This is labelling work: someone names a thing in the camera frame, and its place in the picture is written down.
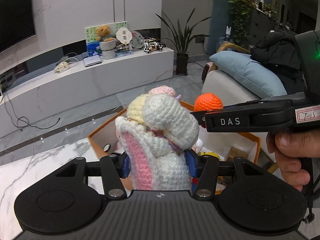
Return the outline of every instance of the yellow object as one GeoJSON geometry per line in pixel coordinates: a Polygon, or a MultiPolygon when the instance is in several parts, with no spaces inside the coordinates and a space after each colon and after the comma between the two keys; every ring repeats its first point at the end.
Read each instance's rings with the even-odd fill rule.
{"type": "Polygon", "coordinates": [[[218,154],[216,154],[216,153],[199,153],[199,155],[200,156],[201,155],[211,155],[211,156],[217,157],[219,160],[221,160],[220,156],[218,154]]]}
{"type": "Polygon", "coordinates": [[[147,99],[147,97],[150,96],[149,94],[143,94],[141,96],[138,96],[135,100],[133,100],[128,105],[127,110],[127,117],[131,118],[137,122],[144,123],[144,120],[142,118],[142,108],[144,106],[144,103],[147,99]]]}

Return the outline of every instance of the white basket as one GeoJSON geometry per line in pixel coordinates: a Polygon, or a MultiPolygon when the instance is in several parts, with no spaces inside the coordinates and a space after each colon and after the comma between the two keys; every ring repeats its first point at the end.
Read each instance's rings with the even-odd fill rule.
{"type": "Polygon", "coordinates": [[[116,39],[113,41],[107,41],[107,42],[99,42],[101,50],[110,50],[114,49],[116,47],[116,39]]]}
{"type": "Polygon", "coordinates": [[[103,59],[112,59],[112,58],[116,57],[116,51],[114,49],[103,50],[102,57],[103,57],[103,59]]]}

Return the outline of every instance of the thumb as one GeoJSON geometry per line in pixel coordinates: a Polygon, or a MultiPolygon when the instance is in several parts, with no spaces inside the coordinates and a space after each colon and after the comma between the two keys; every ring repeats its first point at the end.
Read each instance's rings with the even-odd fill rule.
{"type": "Polygon", "coordinates": [[[280,132],[275,138],[277,148],[289,157],[320,158],[320,130],[301,133],[280,132]]]}

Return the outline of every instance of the wall outlet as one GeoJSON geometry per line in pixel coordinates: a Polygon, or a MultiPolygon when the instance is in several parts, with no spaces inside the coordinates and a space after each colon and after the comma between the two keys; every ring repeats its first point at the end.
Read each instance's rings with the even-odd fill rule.
{"type": "Polygon", "coordinates": [[[205,37],[196,37],[196,43],[204,43],[205,37]]]}

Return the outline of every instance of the black jacket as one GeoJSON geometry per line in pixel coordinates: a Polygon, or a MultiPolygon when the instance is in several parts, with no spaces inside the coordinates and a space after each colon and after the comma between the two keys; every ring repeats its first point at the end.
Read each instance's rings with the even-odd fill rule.
{"type": "Polygon", "coordinates": [[[268,33],[251,49],[251,58],[274,72],[282,81],[288,94],[304,90],[301,64],[292,34],[268,33]]]}

